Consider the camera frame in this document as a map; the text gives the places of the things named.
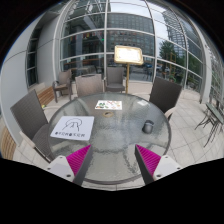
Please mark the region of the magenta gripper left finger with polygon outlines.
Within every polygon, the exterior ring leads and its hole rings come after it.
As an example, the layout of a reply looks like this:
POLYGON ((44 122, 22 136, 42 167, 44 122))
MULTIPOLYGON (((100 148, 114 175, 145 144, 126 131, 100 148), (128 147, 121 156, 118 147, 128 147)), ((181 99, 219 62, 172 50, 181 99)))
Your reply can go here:
POLYGON ((90 145, 85 146, 72 154, 58 156, 46 168, 46 170, 56 176, 81 186, 89 164, 91 162, 93 150, 90 145))

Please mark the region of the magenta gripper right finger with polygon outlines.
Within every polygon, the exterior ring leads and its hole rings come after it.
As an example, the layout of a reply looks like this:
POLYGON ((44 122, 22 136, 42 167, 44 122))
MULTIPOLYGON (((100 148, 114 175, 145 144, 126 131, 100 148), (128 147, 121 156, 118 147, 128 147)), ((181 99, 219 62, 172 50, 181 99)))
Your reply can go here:
POLYGON ((182 169, 168 155, 160 156, 140 145, 135 145, 135 157, 145 184, 150 184, 182 169))

